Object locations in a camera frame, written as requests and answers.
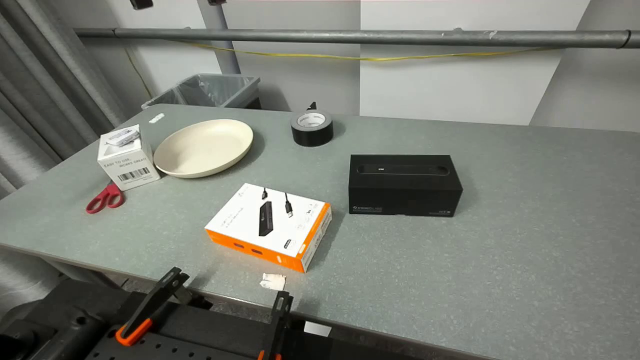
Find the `gray pipe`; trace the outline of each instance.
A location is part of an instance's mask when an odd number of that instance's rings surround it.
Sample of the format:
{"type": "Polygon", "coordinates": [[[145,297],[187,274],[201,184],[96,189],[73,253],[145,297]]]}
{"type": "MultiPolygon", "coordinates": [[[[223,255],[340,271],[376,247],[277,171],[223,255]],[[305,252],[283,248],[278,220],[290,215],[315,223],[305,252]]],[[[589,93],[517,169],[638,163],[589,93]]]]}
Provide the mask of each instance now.
{"type": "Polygon", "coordinates": [[[614,31],[371,31],[256,29],[75,29],[79,37],[157,38],[165,40],[227,40],[310,42],[331,44],[393,44],[498,47],[640,48],[640,33],[614,31]]]}

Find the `gray trash can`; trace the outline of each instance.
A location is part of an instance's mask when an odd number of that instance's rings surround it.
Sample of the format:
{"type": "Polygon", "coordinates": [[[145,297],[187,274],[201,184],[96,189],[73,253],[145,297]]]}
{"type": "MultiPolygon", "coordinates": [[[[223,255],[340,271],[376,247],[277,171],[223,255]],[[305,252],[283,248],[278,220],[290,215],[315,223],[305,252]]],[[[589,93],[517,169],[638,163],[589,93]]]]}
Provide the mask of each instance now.
{"type": "Polygon", "coordinates": [[[196,74],[142,104],[216,106],[219,108],[261,109],[257,76],[237,74],[196,74]]]}

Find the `white box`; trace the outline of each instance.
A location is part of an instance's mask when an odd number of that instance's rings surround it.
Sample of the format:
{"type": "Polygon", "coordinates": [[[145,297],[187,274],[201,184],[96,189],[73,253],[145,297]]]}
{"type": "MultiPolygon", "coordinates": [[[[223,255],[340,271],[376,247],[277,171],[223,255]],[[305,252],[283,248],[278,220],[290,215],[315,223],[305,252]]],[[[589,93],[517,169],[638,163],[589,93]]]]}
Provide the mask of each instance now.
{"type": "MultiPolygon", "coordinates": [[[[140,133],[140,125],[128,127],[140,133]]],[[[120,190],[128,190],[160,179],[154,167],[151,146],[140,136],[123,146],[107,143],[113,132],[100,136],[98,164],[120,190]]]]}
{"type": "Polygon", "coordinates": [[[327,202],[244,184],[205,230],[220,245],[306,272],[331,218],[327,202]],[[287,214],[286,199],[291,203],[292,216],[287,214]],[[268,202],[270,221],[265,217],[268,202]]]}

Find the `gray speckled tabletop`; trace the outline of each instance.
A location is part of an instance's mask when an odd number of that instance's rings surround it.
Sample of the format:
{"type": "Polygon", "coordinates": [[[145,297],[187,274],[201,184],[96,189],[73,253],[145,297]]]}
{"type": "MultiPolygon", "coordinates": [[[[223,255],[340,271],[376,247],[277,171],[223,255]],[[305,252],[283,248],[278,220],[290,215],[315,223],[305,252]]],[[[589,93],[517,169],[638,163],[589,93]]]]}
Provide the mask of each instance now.
{"type": "Polygon", "coordinates": [[[106,185],[97,144],[0,201],[0,245],[258,304],[287,276],[294,310],[501,359],[640,358],[640,134],[334,116],[335,138],[296,145],[290,113],[157,105],[132,118],[153,148],[195,122],[249,124],[236,166],[164,176],[87,215],[106,185]],[[148,120],[164,113],[155,124],[148,120]],[[350,154],[450,154],[453,218],[349,215],[350,154]],[[213,243],[204,225],[243,183],[330,202],[333,222],[299,274],[213,243]]]}

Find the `tape roll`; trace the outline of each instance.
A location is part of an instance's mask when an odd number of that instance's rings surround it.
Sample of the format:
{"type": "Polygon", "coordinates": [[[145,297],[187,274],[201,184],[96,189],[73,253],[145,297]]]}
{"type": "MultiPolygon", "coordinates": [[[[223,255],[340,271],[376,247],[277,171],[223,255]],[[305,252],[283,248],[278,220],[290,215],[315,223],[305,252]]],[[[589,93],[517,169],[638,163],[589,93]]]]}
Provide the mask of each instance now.
{"type": "Polygon", "coordinates": [[[333,120],[323,111],[307,110],[291,119],[291,132],[298,145],[324,145],[333,138],[333,120]]]}

